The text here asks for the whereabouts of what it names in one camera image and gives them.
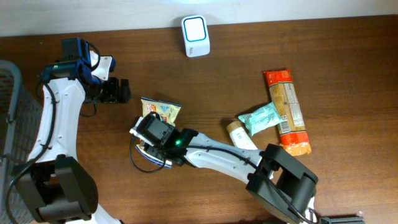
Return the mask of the yellow snack bag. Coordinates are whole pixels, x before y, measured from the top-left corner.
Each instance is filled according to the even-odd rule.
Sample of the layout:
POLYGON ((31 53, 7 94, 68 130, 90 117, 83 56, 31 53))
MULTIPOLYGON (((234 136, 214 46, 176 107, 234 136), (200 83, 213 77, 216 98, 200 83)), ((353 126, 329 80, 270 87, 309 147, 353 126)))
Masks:
MULTIPOLYGON (((155 100, 148 97, 142 97, 141 102, 143 116, 148 115, 150 112, 156 112, 159 114, 162 121, 175 126, 175 120, 181 109, 181 105, 168 101, 155 100)), ((158 153, 154 152, 152 149, 146 149, 144 141, 140 140, 140 143, 137 144, 135 148, 145 159, 151 163, 157 166, 161 166, 164 163, 158 153)))

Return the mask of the white tube tan cap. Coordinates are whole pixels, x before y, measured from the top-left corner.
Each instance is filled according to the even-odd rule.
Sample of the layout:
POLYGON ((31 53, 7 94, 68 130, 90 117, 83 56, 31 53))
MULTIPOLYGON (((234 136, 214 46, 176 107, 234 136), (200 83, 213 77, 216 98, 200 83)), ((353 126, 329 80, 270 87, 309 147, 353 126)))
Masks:
POLYGON ((226 127, 235 147, 247 150, 258 150, 239 121, 233 121, 226 127))

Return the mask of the teal sachet packet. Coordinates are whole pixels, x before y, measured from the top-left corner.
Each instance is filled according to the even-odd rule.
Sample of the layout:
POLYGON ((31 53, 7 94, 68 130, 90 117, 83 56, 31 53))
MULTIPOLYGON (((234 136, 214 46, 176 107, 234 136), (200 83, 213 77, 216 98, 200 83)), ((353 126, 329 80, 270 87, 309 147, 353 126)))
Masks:
POLYGON ((252 113, 239 115, 238 119, 244 123, 251 136, 284 121, 278 114, 273 102, 260 107, 252 113))

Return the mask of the orange spaghetti packet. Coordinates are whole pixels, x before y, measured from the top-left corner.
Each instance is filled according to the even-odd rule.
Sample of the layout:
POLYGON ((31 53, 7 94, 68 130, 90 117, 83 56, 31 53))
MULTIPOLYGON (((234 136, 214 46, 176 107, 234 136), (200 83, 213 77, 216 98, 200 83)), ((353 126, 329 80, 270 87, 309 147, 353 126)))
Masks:
POLYGON ((264 76, 271 100, 282 118, 282 122, 277 125, 280 145, 292 156, 310 154, 312 148, 291 71, 265 71, 264 76))

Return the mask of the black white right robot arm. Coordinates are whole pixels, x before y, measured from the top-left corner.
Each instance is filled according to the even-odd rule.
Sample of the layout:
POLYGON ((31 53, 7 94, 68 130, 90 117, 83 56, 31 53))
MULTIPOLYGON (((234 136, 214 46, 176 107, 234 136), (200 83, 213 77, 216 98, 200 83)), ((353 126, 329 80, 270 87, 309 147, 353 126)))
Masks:
POLYGON ((193 129, 179 130, 156 112, 138 118, 130 133, 164 161, 240 180, 269 213, 286 223, 321 222, 314 209, 318 177, 280 146, 238 148, 193 129))

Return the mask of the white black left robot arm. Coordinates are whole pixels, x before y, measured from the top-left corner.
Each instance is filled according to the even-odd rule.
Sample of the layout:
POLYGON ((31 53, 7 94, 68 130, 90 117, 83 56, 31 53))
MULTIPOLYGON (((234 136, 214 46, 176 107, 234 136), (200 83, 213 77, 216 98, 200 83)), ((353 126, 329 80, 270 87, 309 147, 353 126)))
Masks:
POLYGON ((129 82, 111 76, 116 61, 88 41, 62 42, 43 69, 39 104, 19 68, 1 62, 1 222, 116 223, 79 164, 76 137, 84 104, 127 103, 129 82))

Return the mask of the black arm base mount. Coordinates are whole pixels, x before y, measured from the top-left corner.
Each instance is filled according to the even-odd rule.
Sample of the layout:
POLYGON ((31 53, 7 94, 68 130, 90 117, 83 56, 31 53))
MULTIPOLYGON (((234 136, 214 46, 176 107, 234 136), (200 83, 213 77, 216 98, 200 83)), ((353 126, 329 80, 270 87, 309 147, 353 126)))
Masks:
POLYGON ((321 217, 320 224, 365 224, 363 217, 321 217))

